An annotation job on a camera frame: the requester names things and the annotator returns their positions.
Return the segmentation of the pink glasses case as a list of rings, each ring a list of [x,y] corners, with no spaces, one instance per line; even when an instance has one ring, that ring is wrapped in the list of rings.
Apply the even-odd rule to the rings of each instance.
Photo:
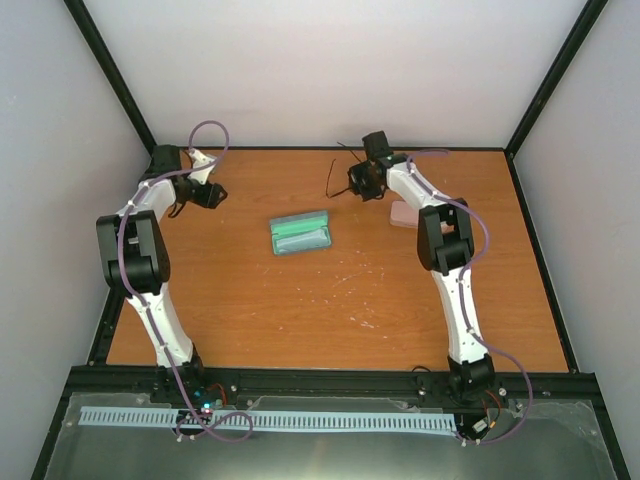
[[[395,227],[416,229],[418,211],[404,201],[393,201],[390,209],[389,223]]]

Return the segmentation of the grey-blue glasses case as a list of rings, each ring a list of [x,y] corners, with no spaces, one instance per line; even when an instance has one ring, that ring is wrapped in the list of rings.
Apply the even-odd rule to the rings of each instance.
[[[319,210],[296,215],[273,218],[269,221],[271,234],[271,244],[273,253],[276,256],[291,255],[296,253],[306,253],[316,250],[327,249],[332,246],[332,238],[329,230],[329,212],[327,210]],[[299,233],[313,231],[316,229],[324,229],[327,231],[331,240],[331,245],[326,248],[295,252],[289,254],[278,254],[275,249],[275,242],[278,238],[287,237]]]

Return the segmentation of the light-blue cleaning cloth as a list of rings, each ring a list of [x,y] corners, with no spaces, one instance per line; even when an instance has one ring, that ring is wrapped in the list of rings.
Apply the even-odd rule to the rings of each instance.
[[[326,248],[331,245],[330,237],[324,229],[316,229],[287,237],[278,238],[275,249],[278,254],[289,254]]]

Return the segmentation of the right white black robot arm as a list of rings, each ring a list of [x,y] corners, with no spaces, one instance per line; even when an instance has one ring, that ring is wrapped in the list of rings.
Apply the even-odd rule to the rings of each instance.
[[[383,131],[362,138],[365,160],[348,170],[350,190],[369,201],[388,191],[417,212],[417,255],[438,289],[448,332],[448,391],[469,402],[491,387],[495,369],[482,336],[471,284],[475,254],[470,210],[419,171],[415,156],[393,151]]]

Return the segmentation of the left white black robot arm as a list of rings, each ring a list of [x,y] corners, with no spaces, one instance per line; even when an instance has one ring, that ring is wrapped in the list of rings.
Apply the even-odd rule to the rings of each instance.
[[[182,327],[169,292],[171,264],[160,221],[173,218],[189,203],[215,209],[226,190],[209,181],[218,159],[193,150],[185,170],[182,151],[157,145],[133,198],[117,213],[96,221],[101,266],[109,287],[124,294],[140,317],[153,345],[159,383],[186,402],[201,400],[208,378],[194,342]]]

